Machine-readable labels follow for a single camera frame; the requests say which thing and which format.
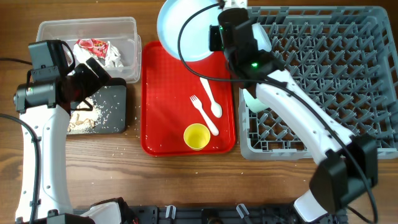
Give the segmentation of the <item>mint green bowl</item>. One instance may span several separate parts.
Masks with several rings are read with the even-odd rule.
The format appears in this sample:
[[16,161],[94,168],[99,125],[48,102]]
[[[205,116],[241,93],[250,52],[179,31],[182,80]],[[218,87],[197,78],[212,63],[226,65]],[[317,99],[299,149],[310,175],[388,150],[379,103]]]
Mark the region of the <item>mint green bowl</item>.
[[250,94],[250,92],[247,91],[247,89],[243,90],[243,98],[245,104],[253,113],[258,113],[267,110],[269,108],[266,104],[262,103],[257,98],[254,98],[252,94]]

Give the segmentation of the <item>yellow cup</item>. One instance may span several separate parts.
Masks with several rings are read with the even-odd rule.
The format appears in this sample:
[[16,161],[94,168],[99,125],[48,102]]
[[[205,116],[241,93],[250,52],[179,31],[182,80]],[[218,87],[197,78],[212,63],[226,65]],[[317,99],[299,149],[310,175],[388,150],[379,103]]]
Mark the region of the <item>yellow cup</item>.
[[204,149],[210,142],[210,138],[210,130],[204,124],[200,123],[189,125],[183,133],[185,144],[194,151]]

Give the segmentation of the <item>small light blue bowl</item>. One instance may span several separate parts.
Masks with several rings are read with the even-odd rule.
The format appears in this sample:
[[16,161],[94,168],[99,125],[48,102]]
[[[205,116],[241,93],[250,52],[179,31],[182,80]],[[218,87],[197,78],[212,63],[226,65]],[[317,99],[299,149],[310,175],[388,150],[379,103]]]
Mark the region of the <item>small light blue bowl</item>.
[[272,50],[271,41],[260,23],[252,25],[252,33],[254,38],[257,40],[258,50],[265,50],[266,52],[270,52]]

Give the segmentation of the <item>white napkin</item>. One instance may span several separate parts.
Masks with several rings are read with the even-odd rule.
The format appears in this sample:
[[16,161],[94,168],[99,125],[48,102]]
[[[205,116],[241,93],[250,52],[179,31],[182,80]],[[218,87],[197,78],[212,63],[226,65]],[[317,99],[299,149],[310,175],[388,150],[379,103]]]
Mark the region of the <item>white napkin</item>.
[[84,63],[87,65],[87,60],[90,58],[95,59],[99,65],[105,69],[113,78],[120,77],[123,71],[123,63],[121,61],[121,53],[117,47],[115,47],[110,41],[105,41],[109,44],[109,48],[106,54],[105,59],[99,58],[89,51],[80,48],[76,43],[73,44],[72,52],[66,51],[67,53],[67,62],[69,65],[72,64],[73,59],[75,58],[76,64]]

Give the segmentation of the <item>white plastic spoon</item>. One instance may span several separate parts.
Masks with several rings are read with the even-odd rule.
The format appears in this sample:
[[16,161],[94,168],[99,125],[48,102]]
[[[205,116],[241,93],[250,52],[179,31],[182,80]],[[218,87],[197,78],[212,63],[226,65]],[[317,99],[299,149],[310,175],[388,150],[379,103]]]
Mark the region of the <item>white plastic spoon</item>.
[[220,105],[219,103],[217,103],[217,102],[215,101],[208,80],[205,79],[205,78],[200,77],[200,82],[201,82],[201,84],[202,84],[202,86],[203,86],[203,88],[204,88],[206,94],[208,95],[209,100],[211,101],[211,112],[213,113],[213,115],[214,115],[216,118],[221,118],[221,117],[222,117],[222,114],[223,114],[222,107],[221,107],[221,105]]

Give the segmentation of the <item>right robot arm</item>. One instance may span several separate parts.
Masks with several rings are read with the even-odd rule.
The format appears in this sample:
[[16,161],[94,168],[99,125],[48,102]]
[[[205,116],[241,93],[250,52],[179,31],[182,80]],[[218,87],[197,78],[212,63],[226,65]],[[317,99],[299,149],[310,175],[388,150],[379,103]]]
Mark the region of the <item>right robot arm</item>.
[[314,222],[349,208],[368,194],[377,223],[372,187],[377,184],[377,146],[368,134],[356,136],[324,112],[294,81],[272,53],[259,49],[248,11],[231,8],[218,15],[221,50],[237,81],[255,86],[256,98],[273,110],[311,153],[317,169],[309,190],[294,202],[300,218]]

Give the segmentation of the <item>light blue plate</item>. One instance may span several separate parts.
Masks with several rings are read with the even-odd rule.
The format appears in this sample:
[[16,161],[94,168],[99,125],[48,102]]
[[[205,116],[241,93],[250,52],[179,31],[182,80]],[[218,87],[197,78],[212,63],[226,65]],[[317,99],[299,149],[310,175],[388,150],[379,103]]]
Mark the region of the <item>light blue plate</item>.
[[[174,58],[179,59],[177,39],[184,22],[215,0],[167,0],[157,18],[157,35],[163,48]],[[210,26],[218,25],[217,17],[221,10],[214,7],[193,18],[183,28],[180,40],[184,61],[196,62],[212,54],[209,50]]]

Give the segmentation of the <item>white plastic fork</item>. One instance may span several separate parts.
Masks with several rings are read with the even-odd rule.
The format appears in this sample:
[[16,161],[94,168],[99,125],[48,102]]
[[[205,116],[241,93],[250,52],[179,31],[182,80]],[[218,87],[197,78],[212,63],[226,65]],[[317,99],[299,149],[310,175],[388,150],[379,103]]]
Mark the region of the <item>white plastic fork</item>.
[[210,133],[214,136],[219,135],[219,130],[215,126],[215,124],[212,122],[212,120],[209,118],[209,116],[205,113],[203,109],[203,105],[201,101],[196,97],[195,95],[190,96],[190,101],[192,102],[193,106],[200,112],[201,116],[203,117],[206,125],[208,126],[208,129],[210,130]]

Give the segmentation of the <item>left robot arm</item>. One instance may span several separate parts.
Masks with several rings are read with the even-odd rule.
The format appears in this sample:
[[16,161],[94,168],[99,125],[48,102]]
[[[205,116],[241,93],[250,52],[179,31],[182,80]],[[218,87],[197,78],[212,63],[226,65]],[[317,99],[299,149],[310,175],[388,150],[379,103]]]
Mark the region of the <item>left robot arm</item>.
[[71,104],[80,103],[110,80],[93,58],[69,63],[62,40],[29,44],[32,69],[18,86],[14,104],[22,126],[24,158],[16,223],[131,223],[122,198],[103,200],[75,215],[66,175],[66,137]]

